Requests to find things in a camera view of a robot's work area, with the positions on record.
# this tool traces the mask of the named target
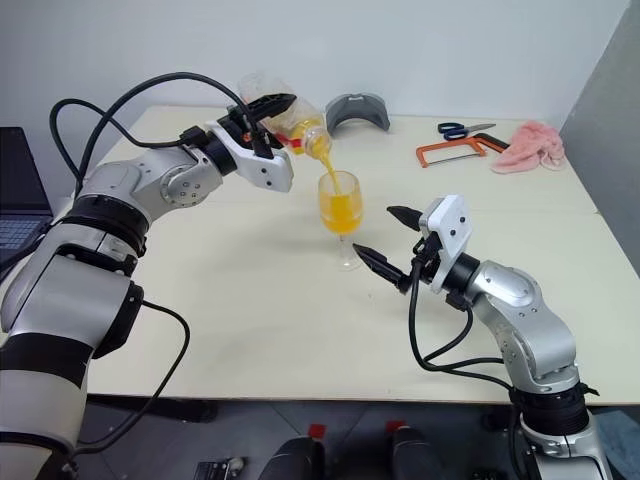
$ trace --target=pink towel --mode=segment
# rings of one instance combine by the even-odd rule
[[[533,170],[539,164],[549,170],[564,168],[562,139],[555,128],[539,122],[527,122],[511,138],[511,146],[491,165],[496,173]]]

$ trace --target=glass stem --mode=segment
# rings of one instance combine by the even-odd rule
[[[349,241],[349,235],[340,235],[340,256],[342,258],[349,258],[351,256],[351,242]]]

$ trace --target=blue scissors handle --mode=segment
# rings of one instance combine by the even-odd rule
[[[469,130],[464,128],[464,125],[457,122],[444,122],[438,124],[438,133],[444,134],[445,140],[459,140],[466,138],[469,134]]]

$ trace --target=black cable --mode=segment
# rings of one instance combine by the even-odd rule
[[[418,365],[420,365],[420,367],[422,367],[424,370],[427,370],[430,372],[442,372],[442,373],[448,373],[450,375],[458,375],[460,377],[469,377],[469,378],[476,378],[478,380],[485,380],[487,382],[492,382],[492,383],[495,383],[496,385],[500,385],[501,387],[504,387],[507,390],[511,391],[511,386],[505,381],[500,380],[499,378],[492,377],[490,375],[484,375],[482,373],[462,372],[462,371],[456,370],[456,368],[459,368],[459,367],[456,367],[456,365],[468,366],[468,365],[474,365],[476,363],[501,363],[500,361],[501,359],[479,358],[479,359],[465,360],[464,362],[458,362],[458,363],[453,363],[449,365],[434,365],[422,357],[422,355],[420,354],[420,349],[418,348],[418,341],[416,338],[416,306],[418,304],[418,290],[420,288],[420,275],[422,272],[422,268],[423,268],[423,265],[420,264],[420,262],[416,262],[413,266],[413,269],[411,272],[411,300],[409,303],[409,341],[411,343],[411,351],[413,353],[414,358],[416,359],[416,362],[418,362]],[[443,350],[443,349],[445,349],[444,351],[450,350],[451,348],[453,348],[453,346],[457,345],[462,341],[464,336],[466,336],[466,333],[468,333],[468,329],[471,328],[469,323],[470,323],[470,320],[472,320],[473,318],[472,315],[473,313],[471,312],[471,309],[467,309],[467,326],[465,326],[465,329],[463,330],[464,335],[462,334],[458,335],[458,337],[456,337],[452,342],[450,342],[445,347],[442,347],[439,350]],[[425,358],[433,358],[433,354],[428,355]]]
[[[78,443],[80,445],[97,445],[99,443],[104,442],[105,440],[107,440],[111,435],[115,435],[116,433],[118,433],[118,431],[124,427],[127,423],[129,423],[129,421],[136,415],[137,412],[131,412],[129,415],[127,415],[127,417],[120,422],[120,425],[118,425],[117,427],[115,427],[112,430],[109,430],[107,433],[105,433],[103,436],[101,436],[100,438],[96,438],[95,440],[82,440],[82,439],[78,439]]]
[[[91,155],[93,154],[93,150],[94,150],[94,148],[96,146],[96,143],[98,141],[98,137],[100,136],[100,134],[104,130],[104,127],[107,125],[109,120],[111,118],[113,118],[115,113],[125,103],[127,103],[129,100],[131,100],[136,95],[144,92],[145,90],[148,90],[151,87],[159,85],[161,83],[172,82],[172,81],[175,81],[175,80],[193,80],[193,81],[196,81],[196,82],[205,83],[207,85],[210,85],[210,86],[220,90],[222,93],[224,93],[229,98],[231,98],[238,105],[240,110],[242,110],[242,113],[245,115],[247,122],[249,122],[252,139],[255,140],[256,138],[258,138],[258,136],[259,136],[259,134],[258,134],[258,124],[256,123],[255,119],[253,118],[253,115],[251,115],[251,112],[249,111],[249,108],[240,99],[240,97],[238,97],[235,93],[233,93],[233,91],[231,91],[228,87],[224,86],[222,83],[220,83],[220,82],[218,82],[218,81],[216,81],[216,80],[214,80],[212,78],[206,77],[204,75],[199,75],[197,73],[191,73],[191,72],[175,72],[175,73],[167,73],[167,74],[164,74],[164,75],[159,75],[157,77],[151,78],[149,80],[146,80],[146,81],[136,85],[131,90],[126,92],[124,95],[122,95],[120,98],[118,98],[118,100],[116,100],[115,103],[113,105],[111,105],[111,107],[109,107],[109,109],[104,113],[104,115],[102,116],[102,118],[100,119],[100,121],[98,122],[96,127],[93,129],[93,132],[91,132],[91,136],[89,137],[89,140],[87,141],[87,145],[86,145],[86,147],[84,149],[84,153],[82,155],[82,160],[81,160],[80,166],[78,168],[78,174],[79,174],[81,180],[76,182],[76,196],[78,195],[78,193],[80,193],[80,190],[82,189],[82,179],[84,179],[84,177],[87,174],[87,170],[89,168],[89,162],[91,161]]]
[[[64,146],[64,143],[62,142],[62,138],[60,137],[60,132],[58,130],[58,116],[60,115],[60,111],[68,105],[78,105],[80,107],[85,107],[90,110],[93,110],[94,112],[96,112],[101,116],[105,115],[105,111],[97,107],[93,103],[87,102],[85,100],[80,100],[78,98],[65,98],[64,100],[60,100],[58,103],[56,103],[51,108],[51,112],[49,113],[49,130],[51,130],[51,136],[53,137],[53,141],[55,142],[56,147],[58,147],[58,151],[60,152],[60,155],[62,155],[62,159],[64,160],[64,163],[67,165],[67,167],[69,168],[69,171],[71,171],[76,181],[78,181],[78,179],[80,178],[78,167],[76,167],[75,163],[71,159],[69,152],[67,151],[66,147]],[[129,140],[129,142],[134,144],[136,147],[169,148],[169,147],[177,147],[184,143],[184,141],[182,140],[176,140],[172,142],[141,142],[135,139],[127,131],[125,127],[123,127],[120,123],[118,123],[118,121],[116,121],[115,118],[110,118],[109,123],[111,123],[111,125],[113,125],[127,140]]]
[[[526,475],[520,468],[520,462],[518,461],[518,454],[516,451],[516,427],[518,424],[518,417],[520,413],[515,405],[511,406],[511,413],[509,415],[509,459],[511,460],[511,466],[513,472],[516,474],[518,480],[526,480]]]
[[[140,419],[145,415],[145,413],[149,411],[153,403],[158,399],[158,397],[160,396],[160,393],[162,393],[162,390],[164,389],[165,385],[171,379],[173,372],[175,372],[176,368],[178,368],[178,365],[180,364],[182,357],[184,357],[184,354],[186,353],[187,348],[189,347],[189,341],[191,339],[191,331],[189,330],[189,325],[187,324],[184,318],[182,318],[179,314],[177,314],[173,310],[170,310],[166,307],[162,307],[160,305],[156,305],[151,302],[147,302],[146,300],[142,302],[142,305],[144,305],[147,308],[151,308],[153,310],[166,313],[167,315],[171,315],[180,323],[180,325],[182,325],[182,328],[184,329],[184,342],[182,344],[182,348],[180,349],[180,353],[178,353],[178,356],[173,362],[173,365],[171,365],[171,368],[169,369],[165,377],[162,379],[162,382],[160,382],[160,385],[158,386],[154,394],[151,396],[151,398],[149,398],[149,400],[147,400],[147,403],[144,404],[144,407],[142,407],[138,412],[136,412],[135,414],[129,417],[131,420],[127,418],[114,431],[109,432],[109,436],[108,436],[109,440],[107,440],[104,444],[96,447],[78,448],[71,455],[71,459],[73,459],[78,455],[100,453],[106,450],[107,448],[111,447],[114,443],[120,440],[126,433],[128,433],[136,425],[136,423],[140,421]]]

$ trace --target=white table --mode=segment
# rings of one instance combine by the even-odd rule
[[[132,132],[147,141],[171,139],[223,114],[152,107]],[[517,266],[539,281],[549,306],[576,336],[584,381],[600,390],[601,397],[588,402],[640,403],[634,380],[640,280],[575,172],[497,175],[489,169],[491,151],[422,169],[415,148],[441,140],[435,125],[442,120],[393,117],[388,133],[368,124],[341,127],[334,164],[359,177],[364,196],[355,240],[408,271],[418,235],[385,207],[423,209],[436,196],[463,194],[475,229],[468,253]],[[508,141],[521,122],[497,123],[487,133]],[[123,141],[104,161],[138,154]],[[337,239],[317,213],[323,168],[306,157],[293,164],[288,195],[230,175],[202,205],[152,226],[134,281],[148,300],[175,309],[192,329],[190,349],[163,396],[505,402],[505,392],[492,384],[419,369],[409,348],[408,298],[366,267],[337,270]],[[417,328],[426,354],[453,338],[464,317],[443,295],[422,288]],[[150,395],[181,335],[170,317],[142,309],[127,344],[92,363],[89,392]],[[496,354],[477,321],[442,361]],[[506,378],[497,365],[476,371]]]

